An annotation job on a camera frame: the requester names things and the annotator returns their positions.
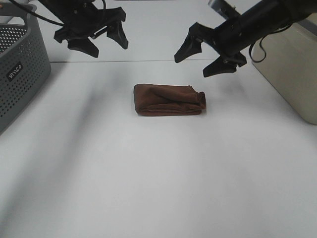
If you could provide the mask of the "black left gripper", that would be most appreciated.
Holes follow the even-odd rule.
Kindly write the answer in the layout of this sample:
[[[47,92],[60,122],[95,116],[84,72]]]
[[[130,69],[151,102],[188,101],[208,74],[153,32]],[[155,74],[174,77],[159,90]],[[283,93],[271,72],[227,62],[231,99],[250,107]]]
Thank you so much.
[[[122,22],[125,11],[121,7],[96,8],[92,0],[55,0],[54,13],[64,26],[57,30],[54,39],[68,41],[70,50],[79,51],[97,58],[99,49],[88,39],[97,38],[106,32],[108,38],[117,42],[123,49],[128,49],[128,40]]]

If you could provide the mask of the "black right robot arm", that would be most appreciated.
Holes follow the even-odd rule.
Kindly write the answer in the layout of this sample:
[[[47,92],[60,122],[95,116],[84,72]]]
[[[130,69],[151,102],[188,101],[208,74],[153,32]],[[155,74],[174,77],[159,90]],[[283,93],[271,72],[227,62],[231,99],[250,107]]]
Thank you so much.
[[[219,57],[203,69],[204,77],[236,72],[247,63],[243,49],[317,11],[315,0],[262,0],[242,14],[225,0],[211,0],[209,6],[225,21],[214,29],[193,24],[174,56],[179,63],[201,53],[202,43],[211,46]]]

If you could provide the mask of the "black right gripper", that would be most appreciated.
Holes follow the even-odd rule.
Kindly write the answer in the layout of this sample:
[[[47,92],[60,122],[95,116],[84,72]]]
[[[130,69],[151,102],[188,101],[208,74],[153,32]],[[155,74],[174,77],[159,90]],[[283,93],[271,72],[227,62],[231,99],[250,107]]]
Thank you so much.
[[[203,76],[210,77],[223,73],[235,73],[237,65],[246,64],[241,51],[253,43],[255,37],[255,16],[242,14],[230,18],[212,29],[198,22],[194,23],[174,55],[175,62],[202,52],[202,43],[211,46],[219,55],[214,62],[203,69]]]

